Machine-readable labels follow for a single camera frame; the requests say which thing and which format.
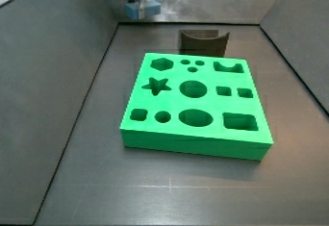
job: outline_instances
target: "gray metal floor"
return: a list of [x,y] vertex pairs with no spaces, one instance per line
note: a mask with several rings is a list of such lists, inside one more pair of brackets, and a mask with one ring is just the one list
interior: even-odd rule
[[[178,29],[232,32],[276,145],[264,161],[129,149],[119,122],[146,52]],[[329,224],[329,121],[258,27],[121,25],[36,225]]]

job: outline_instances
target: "metal enclosure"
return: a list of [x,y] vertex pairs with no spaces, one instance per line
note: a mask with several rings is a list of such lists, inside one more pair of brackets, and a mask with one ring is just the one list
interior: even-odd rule
[[261,27],[329,112],[329,0],[279,0]]
[[31,224],[105,56],[110,0],[0,9],[0,224]]

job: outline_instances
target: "hexagon-shaped hole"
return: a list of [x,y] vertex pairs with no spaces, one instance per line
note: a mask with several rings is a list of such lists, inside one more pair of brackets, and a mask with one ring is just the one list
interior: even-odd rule
[[174,62],[166,58],[161,58],[161,59],[153,60],[150,66],[154,69],[163,71],[174,67]]

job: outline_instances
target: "shape sorter board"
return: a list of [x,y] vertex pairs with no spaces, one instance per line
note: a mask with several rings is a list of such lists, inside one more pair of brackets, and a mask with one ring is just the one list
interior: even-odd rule
[[273,138],[248,61],[147,53],[121,133],[129,147],[262,160]]

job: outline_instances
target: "oval hole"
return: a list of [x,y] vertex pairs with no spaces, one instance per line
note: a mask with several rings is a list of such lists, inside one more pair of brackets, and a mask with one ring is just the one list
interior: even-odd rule
[[214,121],[209,113],[196,109],[182,111],[180,119],[182,123],[193,127],[206,127]]

